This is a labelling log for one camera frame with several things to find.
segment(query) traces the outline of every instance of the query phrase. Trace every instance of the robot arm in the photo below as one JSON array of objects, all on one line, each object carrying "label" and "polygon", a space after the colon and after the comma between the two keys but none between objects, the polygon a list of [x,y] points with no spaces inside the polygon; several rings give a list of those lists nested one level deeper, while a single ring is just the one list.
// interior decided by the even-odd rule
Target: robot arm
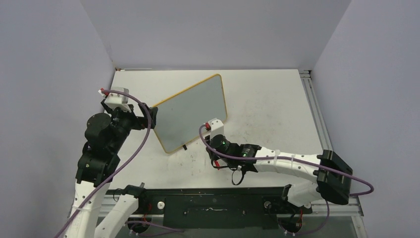
[{"label": "robot arm", "polygon": [[95,238],[114,238],[128,217],[139,208],[145,198],[144,183],[139,187],[128,185],[122,190],[116,205],[95,229]]},{"label": "robot arm", "polygon": [[[353,170],[333,151],[324,150],[322,155],[299,155],[271,150],[259,145],[231,143],[224,136],[223,123],[218,119],[210,120],[206,124],[206,129],[210,131],[210,135],[205,138],[210,147],[228,156],[247,158],[246,160],[233,160],[221,157],[207,149],[212,164],[213,162],[216,164],[215,168],[221,168],[217,161],[222,160],[226,164],[225,167],[231,170],[240,170],[242,176],[246,172],[275,172],[303,178],[306,180],[305,182],[290,184],[284,188],[283,192],[284,200],[297,207],[310,205],[310,202],[320,199],[340,205],[348,204],[351,185],[349,178],[293,161],[294,158],[299,158],[351,175]],[[275,159],[249,159],[261,157],[274,157]],[[276,159],[277,157],[288,157],[292,160]]]},{"label": "robot arm", "polygon": [[[128,93],[128,90],[124,88],[112,88],[112,90]],[[77,164],[76,192],[71,215],[75,212],[78,213],[65,230],[65,238],[94,237],[100,207],[112,180],[102,186],[89,201],[85,201],[85,198],[115,172],[120,161],[117,155],[118,151],[130,134],[130,131],[132,129],[145,129],[145,125],[147,125],[147,118],[137,117],[134,114],[134,106],[127,104],[128,99],[125,96],[117,94],[103,95],[105,99],[101,104],[107,113],[95,114],[87,122],[85,131],[87,142]],[[146,109],[148,109],[152,117],[153,129],[156,124],[158,109],[147,106]],[[133,187],[127,187],[126,189],[132,191]],[[138,196],[138,194],[128,192],[122,200],[125,201],[125,204],[116,206],[107,216],[110,218],[104,219],[103,223],[107,225],[107,229],[97,231],[98,234],[102,234],[102,238],[113,237],[112,235],[116,234],[114,231],[109,231],[111,227],[117,229],[117,231],[120,230],[121,226],[119,225],[121,225],[121,221],[126,221],[128,216],[137,210]]]}]

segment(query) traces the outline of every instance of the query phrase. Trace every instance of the black metal bracket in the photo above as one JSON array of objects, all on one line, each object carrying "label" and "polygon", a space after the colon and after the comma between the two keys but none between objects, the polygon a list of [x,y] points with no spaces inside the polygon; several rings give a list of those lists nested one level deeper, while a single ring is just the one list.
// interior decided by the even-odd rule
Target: black metal bracket
[{"label": "black metal bracket", "polygon": [[[108,194],[117,191],[109,190]],[[262,227],[278,229],[278,223],[264,207],[266,201],[278,203],[270,211],[273,214],[291,214],[283,201],[283,187],[264,188],[208,188],[208,189],[147,189],[144,193],[152,206],[149,215],[164,214],[163,225],[181,229],[235,229]],[[157,203],[165,202],[165,209]],[[144,214],[139,209],[135,214]],[[311,209],[304,209],[305,214]]]},{"label": "black metal bracket", "polygon": [[[322,155],[318,155],[321,165],[352,175],[352,168],[344,162],[334,151],[324,150]],[[316,182],[318,192],[322,198],[339,205],[349,204],[350,186],[352,180],[348,177],[338,175],[333,172],[318,170]]]},{"label": "black metal bracket", "polygon": [[121,190],[121,195],[132,195],[135,198],[140,198],[141,196],[146,192],[146,189],[144,188],[144,183],[141,183],[140,186],[134,186],[134,185],[127,185],[125,189]]}]

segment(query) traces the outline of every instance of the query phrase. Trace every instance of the cable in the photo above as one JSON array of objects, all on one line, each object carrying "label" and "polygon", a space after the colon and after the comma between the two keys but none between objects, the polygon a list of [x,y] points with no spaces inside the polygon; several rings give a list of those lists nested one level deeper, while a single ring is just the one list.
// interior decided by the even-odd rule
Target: cable
[{"label": "cable", "polygon": [[118,202],[118,200],[115,199],[115,194],[117,193],[117,191],[122,191],[122,188],[117,188],[116,190],[114,190],[114,192],[112,192],[112,198],[114,199],[115,202]]},{"label": "cable", "polygon": [[238,182],[238,183],[235,183],[235,182],[233,181],[233,174],[234,174],[236,171],[238,171],[238,170],[232,170],[232,171],[233,171],[233,172],[232,172],[232,185],[235,185],[235,186],[240,185],[240,184],[242,183],[242,181],[244,180],[244,177],[245,177],[246,171],[241,170],[242,176],[241,176],[241,180],[239,180],[239,182]]},{"label": "cable", "polygon": [[139,234],[139,236],[143,236],[143,237],[154,237],[154,236],[160,236],[163,234],[167,234],[167,233],[172,233],[172,232],[179,232],[179,233],[183,233],[184,230],[181,229],[174,229],[174,228],[170,228],[170,227],[165,227],[165,226],[161,226],[155,223],[151,223],[151,222],[145,222],[145,221],[129,221],[126,222],[125,224],[145,224],[145,225],[149,225],[149,226],[153,226],[153,227],[159,227],[165,230],[168,230],[169,232],[165,232],[165,233],[158,233],[158,234]]},{"label": "cable", "polygon": [[270,209],[271,209],[271,207],[272,207],[272,205],[271,205],[271,203],[267,206],[267,211],[268,211],[268,216],[274,221],[274,222],[276,222],[276,223],[278,223],[278,220],[277,220],[277,215],[276,214],[274,214],[274,217],[272,216],[273,214],[271,214],[271,211],[270,211]]},{"label": "cable", "polygon": [[301,216],[299,217],[299,219],[298,219],[298,221],[296,222],[296,223],[298,223],[300,220],[302,220],[302,223],[303,223],[303,209],[301,209]]},{"label": "cable", "polygon": [[58,231],[58,233],[54,236],[54,238],[58,238],[63,232],[64,230],[68,227],[68,225],[70,225],[70,223],[73,221],[73,219],[77,216],[77,214],[79,214],[80,209],[83,208],[85,206],[85,204],[92,198],[92,196],[98,192],[99,189],[101,189],[106,183],[108,183],[115,175],[117,175],[123,168],[125,168],[133,159],[134,157],[137,156],[137,154],[140,152],[140,150],[143,148],[143,146],[146,143],[147,138],[149,137],[150,134],[150,130],[152,128],[152,117],[150,116],[150,113],[147,109],[147,107],[140,102],[140,100],[138,100],[137,98],[131,96],[128,93],[124,93],[124,92],[120,92],[120,91],[115,91],[115,90],[102,90],[102,93],[115,93],[115,94],[120,94],[123,96],[126,96],[127,98],[131,98],[132,100],[134,100],[140,107],[142,107],[144,109],[144,111],[146,112],[146,117],[147,117],[147,131],[146,131],[146,135],[142,141],[142,143],[140,144],[139,148],[137,148],[137,150],[134,152],[134,154],[124,163],[121,165],[121,167],[119,167],[114,173],[112,173],[109,177],[107,177],[102,183],[100,183],[86,198],[85,200],[83,200],[83,202],[80,204],[79,208],[77,210],[74,211],[74,213],[70,216],[70,218],[67,220],[67,222],[64,224],[64,226]]},{"label": "cable", "polygon": [[293,235],[293,236],[302,236],[302,235],[309,235],[309,234],[312,234],[312,233],[315,233],[315,232],[317,232],[317,231],[321,230],[321,229],[325,226],[325,224],[327,223],[328,218],[329,218],[329,204],[328,204],[328,201],[327,201],[327,200],[325,201],[325,203],[326,203],[326,205],[327,205],[327,216],[325,217],[325,220],[321,223],[321,225],[320,225],[319,227],[317,227],[317,228],[315,228],[315,229],[313,229],[313,230],[311,230],[311,231],[307,231],[307,232],[291,233],[291,232],[286,231],[286,233],[287,233],[287,234],[290,234],[290,235]]},{"label": "cable", "polygon": [[[217,154],[218,156],[222,156],[222,157],[225,157],[227,159],[232,159],[232,160],[272,160],[272,159],[274,159],[274,157],[235,157],[235,156],[230,156],[230,155],[222,154],[222,153],[218,152],[217,150],[215,150],[214,148],[212,148],[209,144],[206,143],[206,140],[204,139],[203,134],[201,132],[202,129],[203,129],[203,127],[205,127],[205,126],[206,126],[205,124],[203,124],[203,125],[200,126],[200,129],[199,129],[200,139],[201,139],[201,141],[203,141],[203,143],[205,144],[205,146],[208,149],[210,149],[213,153]],[[285,156],[277,156],[277,159],[292,160],[291,158],[285,157]],[[296,161],[296,162],[299,162],[299,163],[302,163],[302,164],[306,164],[306,165],[310,165],[310,166],[314,166],[314,167],[318,167],[320,169],[323,169],[323,170],[326,170],[326,171],[330,171],[330,172],[339,174],[341,176],[348,177],[348,178],[353,179],[355,181],[361,182],[361,183],[363,183],[363,184],[365,184],[365,185],[367,185],[369,187],[369,190],[368,191],[352,193],[352,194],[350,194],[350,196],[366,195],[366,194],[372,193],[374,191],[374,187],[373,187],[372,184],[370,184],[369,182],[367,182],[367,181],[365,181],[365,180],[363,180],[361,178],[355,177],[353,175],[349,175],[349,174],[346,174],[344,172],[341,172],[341,171],[338,171],[338,170],[329,168],[327,166],[317,165],[315,163],[311,163],[311,162],[308,162],[308,161],[305,161],[305,160],[300,160],[300,159],[294,158],[293,161]]]}]

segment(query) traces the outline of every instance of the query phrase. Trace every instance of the cable tie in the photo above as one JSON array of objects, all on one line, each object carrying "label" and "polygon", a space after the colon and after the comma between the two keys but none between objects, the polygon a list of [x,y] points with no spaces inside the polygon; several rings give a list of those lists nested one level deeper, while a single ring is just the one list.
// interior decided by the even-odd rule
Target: cable tie
[{"label": "cable tie", "polygon": [[274,154],[274,163],[273,165],[275,166],[277,164],[277,156],[280,154],[280,150],[275,150],[275,154]]},{"label": "cable tie", "polygon": [[295,156],[296,156],[296,154],[293,154],[291,157],[292,157],[292,159],[290,160],[291,161],[291,163],[290,163],[290,168],[291,169],[293,169],[293,160],[295,159]]},{"label": "cable tie", "polygon": [[76,209],[76,210],[79,210],[79,211],[83,211],[83,210],[92,211],[92,210],[95,210],[95,209],[98,209],[98,208],[101,208],[101,207],[98,206],[98,207],[92,207],[92,208],[85,208],[85,207],[79,208],[79,206],[73,205],[73,208]]}]

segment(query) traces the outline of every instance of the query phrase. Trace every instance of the gray wall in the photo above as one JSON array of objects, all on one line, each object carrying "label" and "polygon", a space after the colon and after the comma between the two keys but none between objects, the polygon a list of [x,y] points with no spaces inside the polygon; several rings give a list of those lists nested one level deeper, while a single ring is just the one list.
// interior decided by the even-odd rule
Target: gray wall
[{"label": "gray wall", "polygon": [[312,74],[334,149],[376,187],[361,197],[371,238],[419,237],[419,12],[353,0]]},{"label": "gray wall", "polygon": [[81,0],[120,68],[312,69],[350,0]]},{"label": "gray wall", "polygon": [[64,224],[86,120],[113,72],[79,0],[1,1],[1,237]]}]

